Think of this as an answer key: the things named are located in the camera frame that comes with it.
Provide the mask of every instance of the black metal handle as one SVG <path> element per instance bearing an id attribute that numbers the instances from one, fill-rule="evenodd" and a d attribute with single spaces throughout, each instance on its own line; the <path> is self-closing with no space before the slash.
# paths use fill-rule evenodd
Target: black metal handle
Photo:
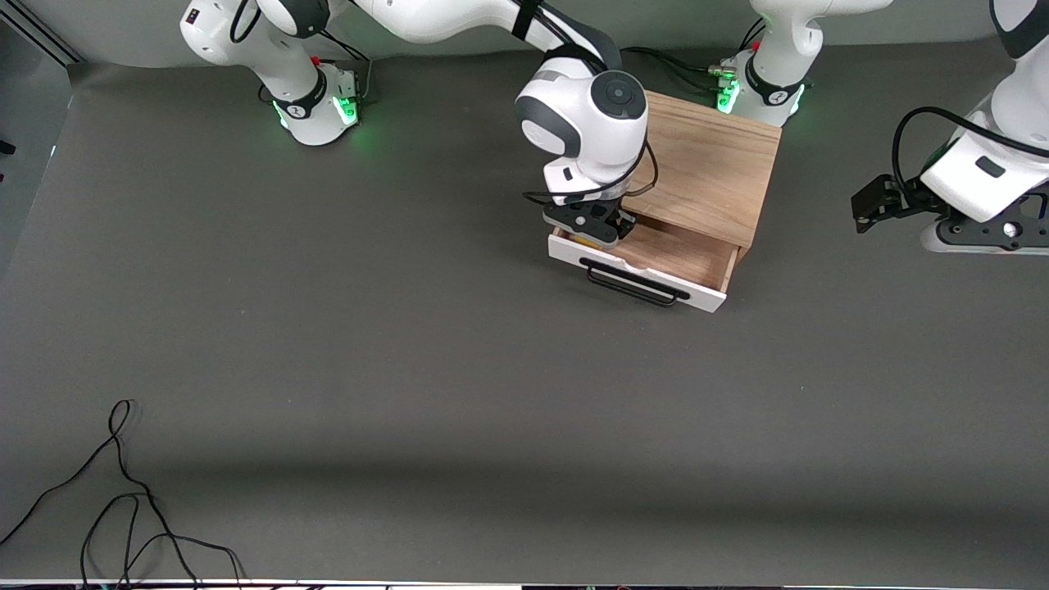
<path id="1" fill-rule="evenodd" d="M 604 287 L 605 289 L 611 289 L 617 293 L 622 293 L 624 295 L 629 295 L 642 301 L 647 301 L 654 305 L 659 305 L 661 308 L 669 308 L 678 302 L 679 299 L 688 299 L 691 297 L 687 292 L 675 289 L 672 287 L 663 285 L 662 282 L 657 282 L 655 280 L 645 278 L 643 276 L 637 276 L 627 271 L 617 269 L 605 265 L 604 262 L 598 262 L 597 260 L 592 260 L 590 258 L 579 258 L 579 264 L 586 267 L 586 279 Z M 620 280 L 625 280 L 627 282 L 620 282 L 620 280 L 609 280 L 603 276 L 598 276 L 594 274 L 594 271 L 599 271 L 607 275 L 612 275 Z M 644 287 L 646 289 L 638 289 L 634 287 L 635 285 Z M 659 297 L 651 291 L 656 291 L 660 294 L 665 295 L 665 297 Z"/>

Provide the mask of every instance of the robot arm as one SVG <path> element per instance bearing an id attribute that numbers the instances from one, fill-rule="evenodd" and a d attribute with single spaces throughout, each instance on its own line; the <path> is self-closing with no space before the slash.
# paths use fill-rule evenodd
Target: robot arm
<path id="1" fill-rule="evenodd" d="M 255 1 L 265 18 L 255 15 Z M 549 223 L 604 246 L 616 246 L 630 231 L 634 218 L 619 204 L 646 145 L 648 104 L 641 84 L 621 71 L 619 50 L 606 35 L 542 0 L 349 1 L 409 42 L 432 43 L 494 25 L 547 51 L 515 102 L 526 138 L 558 156 L 543 169 L 549 191 L 531 194 L 550 199 L 543 209 Z M 205 60 L 252 68 L 277 99 L 293 135 L 320 145 L 356 123 L 356 81 L 334 66 L 315 67 L 299 39 L 319 34 L 333 12 L 346 5 L 339 0 L 192 0 L 181 30 Z M 249 35 L 235 26 L 239 13 L 241 23 L 258 30 Z"/>
<path id="2" fill-rule="evenodd" d="M 492 25 L 547 51 L 515 101 L 524 136 L 558 156 L 543 168 L 549 192 L 532 194 L 551 201 L 544 218 L 570 233 L 614 247 L 629 232 L 633 217 L 619 203 L 645 145 L 648 104 L 637 79 L 621 70 L 619 49 L 606 35 L 540 0 L 354 3 L 412 43 Z"/>
<path id="3" fill-rule="evenodd" d="M 315 16 L 319 31 L 327 23 L 326 0 Z M 252 69 L 274 96 L 281 124 L 300 143 L 324 145 L 358 121 L 357 80 L 352 72 L 329 64 L 314 64 L 296 37 L 276 26 L 271 3 L 262 0 L 192 0 L 179 23 L 183 38 L 197 56 L 215 65 Z"/>
<path id="4" fill-rule="evenodd" d="M 1039 190 L 1049 181 L 1049 0 L 993 0 L 991 17 L 1014 71 L 965 119 L 936 107 L 904 118 L 897 146 L 918 113 L 940 114 L 960 127 L 919 177 L 903 182 L 894 162 L 892 175 L 853 196 L 859 233 L 886 218 L 928 211 L 941 215 L 922 236 L 928 250 L 1049 254 L 1047 198 Z"/>
<path id="5" fill-rule="evenodd" d="M 732 114 L 783 127 L 797 110 L 802 80 L 823 48 L 816 19 L 879 10 L 893 0 L 750 0 L 765 20 L 761 47 L 745 47 L 722 62 L 744 72 L 734 96 L 720 103 Z"/>

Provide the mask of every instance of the wooden drawer box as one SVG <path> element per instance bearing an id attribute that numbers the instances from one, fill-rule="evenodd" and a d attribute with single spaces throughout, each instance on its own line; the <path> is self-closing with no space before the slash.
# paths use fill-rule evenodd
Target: wooden drawer box
<path id="1" fill-rule="evenodd" d="M 598 285 L 661 305 L 715 311 L 736 265 L 753 243 L 779 128 L 648 92 L 648 141 L 659 161 L 652 190 L 627 197 L 638 225 L 602 250 L 560 229 L 548 237 L 553 258 L 587 269 Z M 651 178 L 644 162 L 638 188 Z"/>

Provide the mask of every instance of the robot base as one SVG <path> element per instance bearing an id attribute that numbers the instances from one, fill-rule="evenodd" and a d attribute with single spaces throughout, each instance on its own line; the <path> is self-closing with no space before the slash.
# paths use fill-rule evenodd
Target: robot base
<path id="1" fill-rule="evenodd" d="M 319 68 L 327 79 L 327 94 L 308 118 L 295 119 L 274 105 L 281 125 L 296 141 L 307 146 L 329 144 L 360 121 L 357 75 L 329 64 L 321 64 Z"/>
<path id="2" fill-rule="evenodd" d="M 722 60 L 722 66 L 734 67 L 737 72 L 742 72 L 747 62 L 753 57 L 754 51 L 746 49 L 731 58 Z M 768 123 L 776 127 L 783 127 L 792 114 L 797 112 L 801 94 L 805 92 L 805 85 L 793 97 L 790 97 L 784 104 L 769 106 L 765 104 L 762 94 L 747 82 L 747 77 L 737 75 L 729 88 L 719 97 L 718 108 L 722 112 L 737 114 Z"/>

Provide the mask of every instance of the gray table surface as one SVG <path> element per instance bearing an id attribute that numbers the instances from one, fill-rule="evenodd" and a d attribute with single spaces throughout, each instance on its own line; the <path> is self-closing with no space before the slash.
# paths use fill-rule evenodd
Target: gray table surface
<path id="1" fill-rule="evenodd" d="M 899 118 L 966 110 L 1002 50 L 827 50 L 714 315 L 547 257 L 518 195 L 547 157 L 512 109 L 538 59 L 382 61 L 364 124 L 322 148 L 241 68 L 73 70 L 0 291 L 0 523 L 133 397 L 131 469 L 255 577 L 1049 585 L 1046 261 L 923 252 L 929 218 L 857 236 L 849 209 Z M 906 166 L 948 129 L 917 121 Z M 78 575 L 128 489 L 112 461 L 0 575 Z M 103 574 L 124 527 L 100 529 Z"/>

